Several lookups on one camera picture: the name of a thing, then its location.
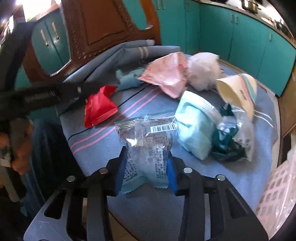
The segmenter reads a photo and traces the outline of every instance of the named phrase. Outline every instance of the metal screw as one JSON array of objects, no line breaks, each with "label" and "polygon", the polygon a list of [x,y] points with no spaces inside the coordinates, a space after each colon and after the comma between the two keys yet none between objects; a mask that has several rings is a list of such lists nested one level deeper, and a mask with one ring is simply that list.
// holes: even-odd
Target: metal screw
[{"label": "metal screw", "polygon": [[106,174],[106,173],[108,173],[108,169],[105,168],[105,167],[103,167],[103,168],[101,168],[101,169],[99,170],[99,173],[101,173],[101,174]]},{"label": "metal screw", "polygon": [[74,182],[75,181],[75,177],[74,176],[69,176],[69,177],[67,177],[67,181],[68,182]]},{"label": "metal screw", "polygon": [[183,169],[183,172],[185,172],[185,173],[192,173],[192,169],[190,167],[185,167]]},{"label": "metal screw", "polygon": [[219,175],[217,176],[217,179],[218,179],[219,181],[224,181],[226,178],[225,178],[224,175],[219,174]]}]

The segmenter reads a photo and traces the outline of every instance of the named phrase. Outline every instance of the wooden chair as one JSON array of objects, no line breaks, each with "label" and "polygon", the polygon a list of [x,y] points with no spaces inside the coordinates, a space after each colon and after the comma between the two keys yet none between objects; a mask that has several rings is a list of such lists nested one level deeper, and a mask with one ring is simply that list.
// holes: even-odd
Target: wooden chair
[{"label": "wooden chair", "polygon": [[23,67],[31,82],[60,82],[113,46],[132,40],[154,39],[160,45],[157,13],[151,0],[140,0],[147,28],[139,30],[122,0],[62,0],[60,9],[66,26],[70,60],[59,71],[46,73],[38,62],[32,43]]}]

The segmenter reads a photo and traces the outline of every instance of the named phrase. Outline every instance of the barcode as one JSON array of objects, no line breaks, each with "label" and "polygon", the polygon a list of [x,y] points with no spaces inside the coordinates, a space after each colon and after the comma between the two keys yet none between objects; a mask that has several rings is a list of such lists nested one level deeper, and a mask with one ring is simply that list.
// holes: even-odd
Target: barcode
[{"label": "barcode", "polygon": [[177,123],[163,124],[163,125],[150,127],[150,131],[151,131],[151,133],[155,133],[155,132],[176,130],[177,127],[178,127]]}]

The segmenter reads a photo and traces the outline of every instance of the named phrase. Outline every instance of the teal cabinet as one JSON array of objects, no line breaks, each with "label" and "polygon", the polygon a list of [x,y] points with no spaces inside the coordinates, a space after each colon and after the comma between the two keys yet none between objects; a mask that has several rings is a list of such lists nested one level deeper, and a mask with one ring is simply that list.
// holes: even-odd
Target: teal cabinet
[{"label": "teal cabinet", "polygon": [[38,21],[33,30],[32,45],[45,72],[52,74],[63,66],[43,19]]},{"label": "teal cabinet", "polygon": [[132,18],[132,21],[135,23],[138,29],[145,29],[146,24],[146,17],[145,13],[142,9],[141,3],[139,0],[123,0],[122,1],[126,10],[128,11],[129,15]]},{"label": "teal cabinet", "polygon": [[184,0],[153,0],[160,23],[162,45],[180,46],[186,52],[186,16]]},{"label": "teal cabinet", "polygon": [[200,5],[200,51],[228,61],[234,28],[234,12],[209,4]]},{"label": "teal cabinet", "polygon": [[200,43],[200,4],[186,0],[186,54],[193,55]]},{"label": "teal cabinet", "polygon": [[58,11],[48,14],[44,18],[46,27],[50,34],[50,38],[56,48],[57,54],[63,65],[69,62],[70,54],[68,48],[68,39],[62,16]]},{"label": "teal cabinet", "polygon": [[281,96],[290,78],[295,56],[296,49],[282,36],[270,29],[257,79]]},{"label": "teal cabinet", "polygon": [[256,77],[263,58],[269,28],[244,14],[235,13],[229,62]]}]

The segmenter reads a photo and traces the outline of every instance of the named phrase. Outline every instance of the clear plastic wrapper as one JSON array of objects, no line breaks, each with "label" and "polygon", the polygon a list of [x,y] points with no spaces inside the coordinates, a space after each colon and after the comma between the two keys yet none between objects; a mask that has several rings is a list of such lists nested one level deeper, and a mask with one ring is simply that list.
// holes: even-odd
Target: clear plastic wrapper
[{"label": "clear plastic wrapper", "polygon": [[270,173],[255,211],[269,239],[282,227],[296,204],[296,146],[287,160]]},{"label": "clear plastic wrapper", "polygon": [[143,183],[166,188],[167,156],[178,129],[174,112],[115,122],[115,127],[128,149],[121,193],[131,192]]},{"label": "clear plastic wrapper", "polygon": [[220,109],[223,118],[213,134],[214,157],[224,161],[252,161],[254,151],[254,126],[247,113],[226,104]]}]

